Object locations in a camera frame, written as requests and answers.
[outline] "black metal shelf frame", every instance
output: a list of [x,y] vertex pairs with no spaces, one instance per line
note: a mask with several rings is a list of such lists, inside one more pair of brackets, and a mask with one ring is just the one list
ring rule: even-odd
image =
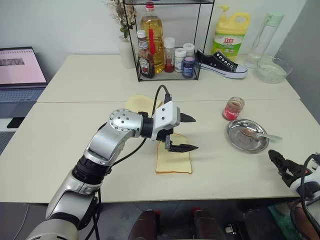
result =
[[[212,18],[212,13],[214,10],[215,0],[152,0],[152,1],[151,0],[123,0],[124,6],[126,6],[126,5],[145,5],[147,2],[152,2],[154,5],[199,5],[193,44],[196,43],[201,7],[202,7],[202,5],[211,5],[211,12],[210,12],[210,16],[209,16],[208,26],[206,29],[205,40],[204,40],[204,45],[203,45],[203,51],[205,50],[205,47],[207,44],[207,39],[208,39],[208,33],[209,33],[209,29],[210,29],[210,22],[211,22],[211,18]],[[126,7],[124,7],[124,14],[125,14],[125,19],[126,19],[126,22],[128,24],[128,29],[129,29],[129,22],[128,22],[128,15],[127,15]],[[136,17],[134,17],[134,25],[135,25],[135,30],[138,31]],[[170,81],[170,80],[198,80],[199,79],[202,59],[198,63],[199,66],[194,68],[194,77],[193,78],[186,78],[181,73],[177,74],[176,72],[175,73],[167,73],[167,72],[156,73],[154,78],[143,77],[141,75],[140,65],[138,64],[138,59],[136,58],[136,51],[135,51],[135,47],[134,47],[134,44],[132,41],[132,36],[131,36],[130,30],[129,30],[129,38],[130,38],[130,44],[131,44],[131,48],[132,48],[132,54],[133,54],[133,59],[134,59],[134,64],[135,64],[136,75],[137,75],[139,82],[141,82],[141,81]]]

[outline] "shoe sole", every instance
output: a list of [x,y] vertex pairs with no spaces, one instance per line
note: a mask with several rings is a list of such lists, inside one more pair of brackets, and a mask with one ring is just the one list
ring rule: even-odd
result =
[[206,64],[201,64],[201,69],[213,71],[228,79],[244,79],[248,75],[248,70],[244,72],[228,72],[228,71],[223,71]]

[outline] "blue jar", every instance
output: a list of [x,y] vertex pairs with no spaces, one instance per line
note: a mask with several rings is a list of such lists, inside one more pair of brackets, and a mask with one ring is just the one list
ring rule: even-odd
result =
[[194,76],[195,58],[192,56],[186,56],[182,62],[182,75],[186,78],[192,78]]

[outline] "spoon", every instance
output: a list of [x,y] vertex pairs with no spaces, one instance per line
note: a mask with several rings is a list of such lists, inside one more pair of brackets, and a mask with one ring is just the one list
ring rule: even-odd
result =
[[258,133],[258,132],[255,132],[255,131],[249,129],[249,128],[243,128],[241,130],[241,132],[244,135],[247,135],[247,136],[252,137],[254,139],[258,139],[259,137],[264,137],[264,138],[267,138],[267,139],[282,140],[282,137],[280,137],[280,136]]

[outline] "yellow detergent bottle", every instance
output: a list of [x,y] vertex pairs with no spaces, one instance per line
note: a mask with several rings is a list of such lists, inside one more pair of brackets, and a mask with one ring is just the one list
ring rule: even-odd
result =
[[220,5],[218,8],[222,8],[223,14],[219,17],[215,28],[211,53],[220,51],[230,60],[235,61],[250,24],[250,14],[236,12],[230,18],[227,18],[226,11],[229,6]]

